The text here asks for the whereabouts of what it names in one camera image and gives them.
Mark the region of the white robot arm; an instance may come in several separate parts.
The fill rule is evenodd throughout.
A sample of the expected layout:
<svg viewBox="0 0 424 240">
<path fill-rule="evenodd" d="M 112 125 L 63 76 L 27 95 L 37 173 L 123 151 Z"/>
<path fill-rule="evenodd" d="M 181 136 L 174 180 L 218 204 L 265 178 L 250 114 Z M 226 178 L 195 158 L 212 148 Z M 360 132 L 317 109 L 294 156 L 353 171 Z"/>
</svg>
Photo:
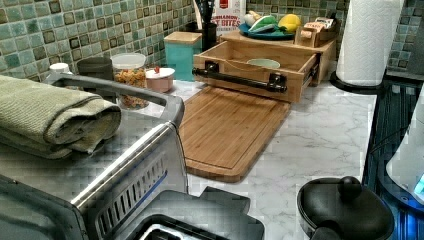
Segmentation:
<svg viewBox="0 0 424 240">
<path fill-rule="evenodd" d="M 420 204 L 424 201 L 424 94 L 420 91 L 411 123 L 386 165 L 388 176 Z"/>
</svg>

